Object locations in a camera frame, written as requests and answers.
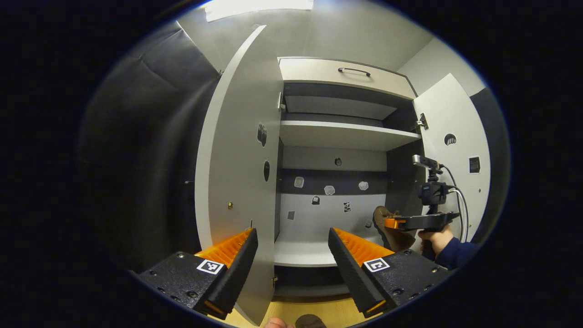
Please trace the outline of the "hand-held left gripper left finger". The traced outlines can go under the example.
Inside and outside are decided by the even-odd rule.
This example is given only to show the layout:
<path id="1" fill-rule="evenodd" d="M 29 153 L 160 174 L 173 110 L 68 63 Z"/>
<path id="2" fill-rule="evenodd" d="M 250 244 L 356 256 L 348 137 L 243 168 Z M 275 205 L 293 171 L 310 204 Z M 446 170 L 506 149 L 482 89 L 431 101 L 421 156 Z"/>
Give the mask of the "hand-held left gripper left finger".
<path id="1" fill-rule="evenodd" d="M 195 255 L 175 252 L 138 276 L 176 303 L 224 320 L 251 270 L 258 237 L 248 228 Z"/>

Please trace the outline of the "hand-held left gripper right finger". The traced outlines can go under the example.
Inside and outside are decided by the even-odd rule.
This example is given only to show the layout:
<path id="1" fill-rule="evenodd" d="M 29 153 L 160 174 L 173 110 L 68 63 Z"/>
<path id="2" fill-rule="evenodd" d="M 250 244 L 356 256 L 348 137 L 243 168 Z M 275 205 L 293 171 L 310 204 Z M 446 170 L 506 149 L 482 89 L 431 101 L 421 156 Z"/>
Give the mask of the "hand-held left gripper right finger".
<path id="1" fill-rule="evenodd" d="M 452 274 L 411 249 L 393 252 L 335 227 L 329 229 L 327 245 L 365 318 L 418 299 Z"/>

